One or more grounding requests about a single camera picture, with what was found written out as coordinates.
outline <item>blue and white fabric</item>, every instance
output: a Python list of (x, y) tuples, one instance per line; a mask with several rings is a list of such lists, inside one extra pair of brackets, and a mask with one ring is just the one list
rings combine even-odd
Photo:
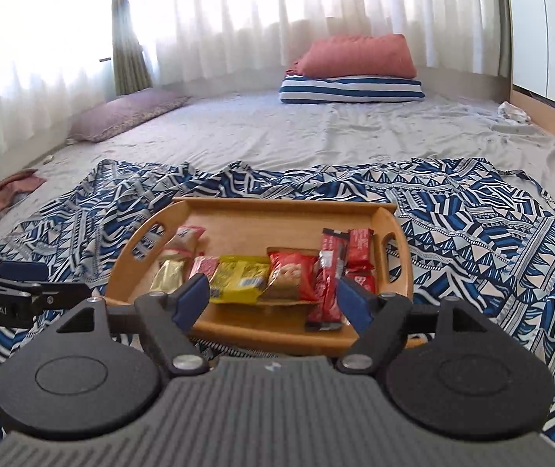
[[(506, 177), (535, 185), (540, 198)], [(175, 196), (393, 202), (411, 249), (415, 301), (437, 304), (450, 294), (469, 301), (541, 358), (555, 379), (555, 203), (524, 172), (502, 172), (485, 159), (287, 172), (233, 163), (216, 174), (105, 160), (18, 225), (0, 242), (0, 255), (46, 262), (53, 279), (102, 291), (133, 231)], [(396, 274), (394, 247), (389, 256)], [(0, 328), (0, 363), (55, 315), (44, 315), (30, 332)], [(543, 434), (555, 445), (555, 401)]]
[(283, 103), (410, 102), (423, 98), (420, 81), (378, 75), (331, 79), (287, 75), (279, 90)]

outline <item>yellow snack package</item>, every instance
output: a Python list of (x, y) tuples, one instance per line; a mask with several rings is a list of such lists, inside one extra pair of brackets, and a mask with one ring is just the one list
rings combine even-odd
[(221, 256), (210, 280), (210, 301), (255, 304), (267, 286), (269, 268), (265, 256)]
[(185, 260), (165, 260), (154, 276), (150, 291), (173, 293), (185, 282)]

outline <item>red snack bar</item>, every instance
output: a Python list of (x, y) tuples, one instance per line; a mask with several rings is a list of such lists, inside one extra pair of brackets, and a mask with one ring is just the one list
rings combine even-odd
[(336, 300), (336, 281), (345, 269), (349, 235), (325, 228), (319, 253), (319, 274), (314, 286), (317, 305), (308, 315), (308, 330), (336, 330), (342, 325), (342, 314)]
[(193, 260), (193, 267), (191, 267), (189, 278), (195, 274), (202, 273), (210, 280), (218, 266), (219, 256), (198, 256), (195, 260)]
[(347, 269), (372, 270), (375, 265), (371, 261), (371, 243), (373, 231), (370, 228), (349, 230), (349, 250), (347, 252)]
[(377, 282), (372, 272), (352, 272), (347, 270), (347, 274), (345, 274), (345, 276), (350, 277), (353, 281), (359, 284), (359, 286), (373, 295), (377, 294)]
[(271, 270), (267, 291), (280, 292), (296, 300), (316, 302), (314, 296), (314, 265), (317, 256), (303, 255), (296, 251), (269, 252)]

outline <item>sheer curtain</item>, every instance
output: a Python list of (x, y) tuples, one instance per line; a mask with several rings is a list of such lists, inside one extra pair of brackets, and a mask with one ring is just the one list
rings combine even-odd
[(110, 53), (111, 0), (0, 0), (0, 155), (103, 101)]
[(130, 0), (160, 84), (287, 67), (314, 39), (403, 33), (427, 67), (497, 75), (497, 0)]

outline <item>snack wrapper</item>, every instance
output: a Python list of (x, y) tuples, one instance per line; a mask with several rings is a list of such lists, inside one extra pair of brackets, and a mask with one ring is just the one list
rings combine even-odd
[(349, 230), (348, 270), (364, 271), (375, 268), (371, 257), (372, 240), (373, 231), (370, 228)]
[(167, 260), (169, 258), (192, 258), (195, 255), (198, 240), (206, 231), (203, 226), (185, 225), (179, 226), (176, 235), (163, 248), (159, 260)]
[(307, 330), (337, 330), (342, 314), (336, 300), (336, 281), (345, 269), (349, 234), (325, 228), (319, 254), (319, 275), (314, 287), (318, 305), (305, 322)]
[(263, 299), (315, 302), (314, 267), (316, 254), (304, 254), (296, 249), (270, 251), (269, 284)]
[(185, 282), (185, 260), (166, 260), (154, 280), (150, 291), (173, 293)]
[(263, 256), (222, 256), (210, 280), (210, 301), (255, 304), (267, 286), (270, 260)]
[(193, 260), (189, 278), (195, 274), (204, 274), (208, 279), (212, 279), (217, 267), (219, 266), (219, 256), (198, 256)]
[(372, 272), (370, 271), (351, 272), (347, 270), (345, 277), (350, 277), (353, 281), (359, 284), (359, 286), (369, 291), (373, 295), (377, 294), (377, 279), (375, 278)]

